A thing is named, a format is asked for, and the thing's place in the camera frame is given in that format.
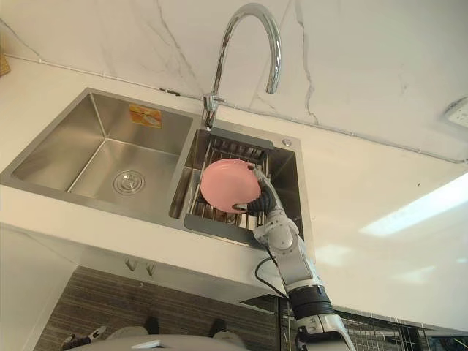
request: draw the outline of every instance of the drain strainer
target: drain strainer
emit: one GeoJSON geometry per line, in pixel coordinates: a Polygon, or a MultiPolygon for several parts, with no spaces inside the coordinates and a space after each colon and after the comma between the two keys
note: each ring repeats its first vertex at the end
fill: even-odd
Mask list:
{"type": "Polygon", "coordinates": [[[143,174],[136,170],[125,170],[114,178],[114,189],[122,195],[139,192],[145,185],[143,174]]]}

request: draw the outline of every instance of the chrome faucet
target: chrome faucet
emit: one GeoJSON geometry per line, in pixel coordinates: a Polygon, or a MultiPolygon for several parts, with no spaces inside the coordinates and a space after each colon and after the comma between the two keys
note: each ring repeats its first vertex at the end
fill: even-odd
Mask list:
{"type": "Polygon", "coordinates": [[[213,90],[209,94],[203,95],[203,118],[205,119],[205,126],[211,128],[216,118],[216,110],[218,109],[218,102],[225,102],[219,96],[219,81],[222,76],[222,69],[224,60],[226,59],[227,45],[233,35],[234,28],[246,16],[255,16],[262,22],[268,35],[270,42],[270,77],[266,85],[266,92],[273,94],[276,92],[279,82],[279,73],[281,72],[281,40],[279,38],[279,30],[271,12],[260,4],[246,4],[243,5],[231,17],[227,24],[226,31],[222,38],[221,49],[219,50],[218,68],[216,69],[216,77],[214,78],[213,90]]]}

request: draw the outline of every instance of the shoe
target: shoe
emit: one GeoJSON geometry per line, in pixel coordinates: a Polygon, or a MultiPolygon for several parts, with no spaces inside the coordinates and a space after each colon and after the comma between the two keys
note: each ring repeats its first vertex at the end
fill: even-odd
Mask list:
{"type": "Polygon", "coordinates": [[[226,321],[225,320],[222,320],[222,319],[219,319],[219,318],[216,318],[213,322],[213,324],[211,325],[211,328],[210,328],[210,333],[209,333],[209,337],[212,338],[214,336],[214,334],[220,332],[220,331],[225,331],[227,329],[227,325],[226,325],[226,321]]]}
{"type": "Polygon", "coordinates": [[[148,334],[159,334],[159,321],[156,317],[148,317],[143,327],[148,334]]]}

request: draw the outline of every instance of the plate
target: plate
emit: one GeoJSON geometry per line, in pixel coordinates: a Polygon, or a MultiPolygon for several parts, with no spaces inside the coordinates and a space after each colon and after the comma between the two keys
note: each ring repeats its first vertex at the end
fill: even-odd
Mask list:
{"type": "Polygon", "coordinates": [[[207,166],[200,185],[205,200],[221,211],[242,214],[236,203],[249,203],[260,196],[257,177],[247,168],[252,163],[240,159],[220,159],[207,166]]]}

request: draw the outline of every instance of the marble backsplash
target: marble backsplash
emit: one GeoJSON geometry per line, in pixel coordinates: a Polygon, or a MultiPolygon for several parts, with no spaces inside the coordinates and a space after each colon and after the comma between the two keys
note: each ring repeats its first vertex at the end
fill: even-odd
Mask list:
{"type": "MultiPolygon", "coordinates": [[[[4,51],[199,97],[246,0],[2,0],[4,51]]],[[[468,158],[442,117],[468,95],[468,1],[262,0],[280,25],[282,79],[265,93],[259,21],[235,30],[221,83],[231,104],[468,158]]]]}

